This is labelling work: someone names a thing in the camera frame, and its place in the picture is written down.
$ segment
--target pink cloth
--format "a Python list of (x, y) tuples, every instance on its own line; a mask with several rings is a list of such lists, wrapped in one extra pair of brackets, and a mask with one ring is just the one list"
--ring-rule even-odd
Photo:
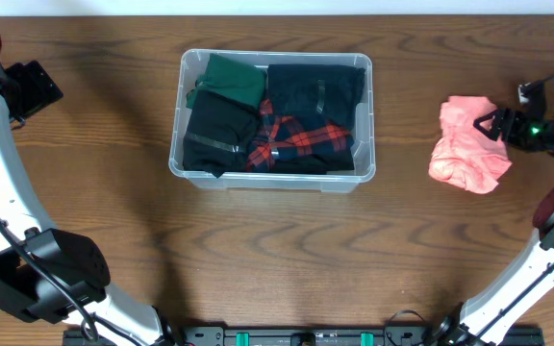
[(473, 127), (474, 119), (495, 109), (486, 97), (450, 96), (441, 104), (442, 138), (431, 155), (431, 178), (481, 194), (498, 185), (497, 179), (512, 164), (506, 145)]

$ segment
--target wooden surface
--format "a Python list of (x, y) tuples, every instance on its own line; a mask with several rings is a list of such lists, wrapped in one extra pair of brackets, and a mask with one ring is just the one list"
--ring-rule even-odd
[[(113, 279), (172, 321), (231, 326), (437, 321), (516, 256), (554, 158), (510, 150), (488, 195), (427, 174), (440, 103), (554, 71), (554, 16), (0, 18), (5, 65), (39, 60), (65, 97), (14, 133), (42, 204), (90, 236)], [(350, 194), (203, 191), (167, 166), (190, 48), (361, 52), (374, 67), (377, 173)], [(549, 88), (554, 109), (554, 84)], [(554, 290), (521, 322), (554, 345)], [(60, 345), (64, 325), (0, 311), (0, 345)]]

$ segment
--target clothing pile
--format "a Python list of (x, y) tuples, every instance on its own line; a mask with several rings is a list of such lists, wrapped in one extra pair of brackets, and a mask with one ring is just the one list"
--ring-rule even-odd
[(211, 54), (187, 96), (183, 166), (225, 172), (353, 170), (351, 146), (365, 70), (342, 65), (260, 68)]

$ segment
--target plaid shirt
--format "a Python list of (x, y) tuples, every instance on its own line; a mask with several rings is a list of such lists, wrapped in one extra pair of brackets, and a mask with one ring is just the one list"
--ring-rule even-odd
[(345, 128), (320, 114), (304, 117), (273, 115), (268, 99), (260, 104), (260, 117), (263, 125), (249, 144), (249, 172), (268, 172), (275, 160), (349, 150), (354, 143), (354, 138)]

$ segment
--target wooden table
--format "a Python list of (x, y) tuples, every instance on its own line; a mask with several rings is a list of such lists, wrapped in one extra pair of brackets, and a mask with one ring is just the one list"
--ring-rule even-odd
[[(38, 60), (65, 94), (14, 133), (39, 199), (173, 322), (382, 325), (401, 309), (437, 321), (516, 256), (554, 186), (554, 158), (516, 150), (488, 195), (427, 174), (449, 95), (517, 107), (517, 84), (554, 71), (554, 16), (0, 18), (0, 30), (4, 65)], [(173, 176), (190, 48), (369, 55), (375, 178), (338, 195)], [(552, 110), (554, 83), (548, 97)], [(521, 322), (554, 345), (554, 290)], [(0, 311), (0, 345), (61, 345), (64, 328)]]

